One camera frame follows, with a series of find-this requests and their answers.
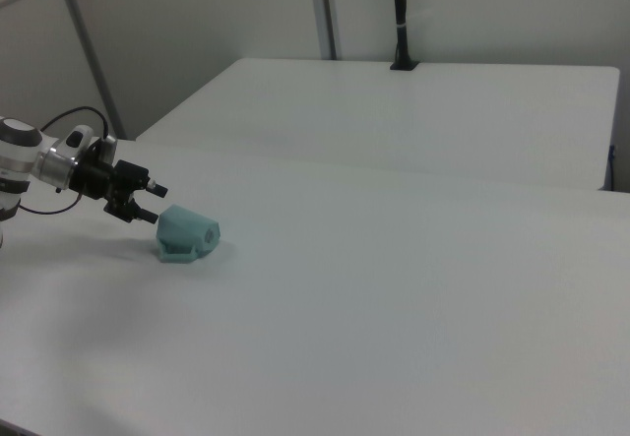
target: white table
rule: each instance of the white table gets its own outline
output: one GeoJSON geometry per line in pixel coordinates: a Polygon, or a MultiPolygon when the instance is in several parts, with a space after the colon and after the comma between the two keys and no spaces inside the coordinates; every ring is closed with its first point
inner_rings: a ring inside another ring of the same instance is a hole
{"type": "Polygon", "coordinates": [[[138,138],[398,171],[597,190],[619,71],[241,60],[138,138]]]}
{"type": "Polygon", "coordinates": [[[627,195],[119,152],[171,189],[143,206],[214,218],[222,243],[163,265],[153,226],[90,200],[4,223],[0,420],[45,436],[627,434],[627,195]]]}

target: black cable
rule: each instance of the black cable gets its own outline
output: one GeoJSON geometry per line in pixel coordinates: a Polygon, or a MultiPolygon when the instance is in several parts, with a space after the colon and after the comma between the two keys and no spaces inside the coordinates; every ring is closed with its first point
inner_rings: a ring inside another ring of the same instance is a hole
{"type": "MultiPolygon", "coordinates": [[[[70,109],[68,111],[64,111],[63,113],[55,116],[50,121],[48,121],[43,126],[43,128],[41,128],[39,131],[41,131],[41,132],[45,131],[50,126],[52,126],[57,121],[59,121],[60,119],[65,118],[66,116],[68,116],[68,115],[70,115],[72,113],[76,113],[78,111],[91,111],[92,113],[96,113],[98,115],[98,117],[100,118],[100,120],[102,121],[102,138],[106,139],[107,136],[109,136],[109,125],[107,124],[107,120],[105,119],[105,117],[103,116],[103,114],[100,111],[98,111],[96,108],[92,108],[91,106],[78,106],[78,107],[70,109]]],[[[90,146],[90,149],[95,149],[95,146],[96,146],[97,143],[98,142],[92,144],[90,146]]],[[[64,208],[63,210],[57,210],[56,212],[39,212],[37,210],[31,210],[30,208],[23,207],[22,205],[20,205],[20,209],[24,210],[25,212],[32,213],[33,215],[43,215],[43,216],[59,215],[61,213],[66,213],[67,211],[72,210],[73,208],[75,208],[77,206],[77,204],[81,201],[82,197],[83,197],[83,194],[80,193],[79,195],[77,195],[77,199],[74,201],[74,203],[72,205],[70,205],[69,207],[64,208]]]]}
{"type": "Polygon", "coordinates": [[[77,108],[73,108],[70,109],[68,111],[65,111],[63,113],[61,113],[58,116],[55,116],[54,118],[52,118],[50,121],[48,121],[43,128],[41,128],[39,131],[44,132],[46,129],[48,129],[50,126],[52,126],[53,124],[55,124],[57,121],[59,121],[62,118],[65,118],[66,116],[72,114],[72,113],[76,113],[77,111],[91,111],[92,113],[96,113],[98,115],[98,117],[100,118],[100,120],[102,121],[102,138],[106,139],[107,136],[109,136],[109,125],[107,124],[107,120],[105,119],[105,117],[103,116],[103,114],[98,111],[96,108],[92,108],[91,106],[79,106],[77,108]]]}
{"type": "Polygon", "coordinates": [[[70,205],[69,207],[64,208],[63,210],[57,210],[56,212],[39,212],[37,210],[31,210],[30,208],[23,207],[22,205],[20,205],[20,209],[24,210],[25,212],[32,213],[34,215],[44,215],[44,216],[59,215],[61,213],[66,213],[68,210],[72,210],[73,208],[75,208],[77,206],[77,204],[81,201],[81,197],[83,197],[82,193],[77,195],[77,199],[75,200],[75,202],[72,205],[70,205]]]}

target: light blue plastic block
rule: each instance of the light blue plastic block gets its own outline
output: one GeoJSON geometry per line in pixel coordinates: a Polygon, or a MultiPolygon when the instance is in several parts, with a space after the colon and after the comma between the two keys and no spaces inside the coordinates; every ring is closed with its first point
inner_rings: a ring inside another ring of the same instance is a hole
{"type": "Polygon", "coordinates": [[[219,244],[219,224],[173,205],[157,221],[159,259],[187,264],[210,254],[219,244]]]}

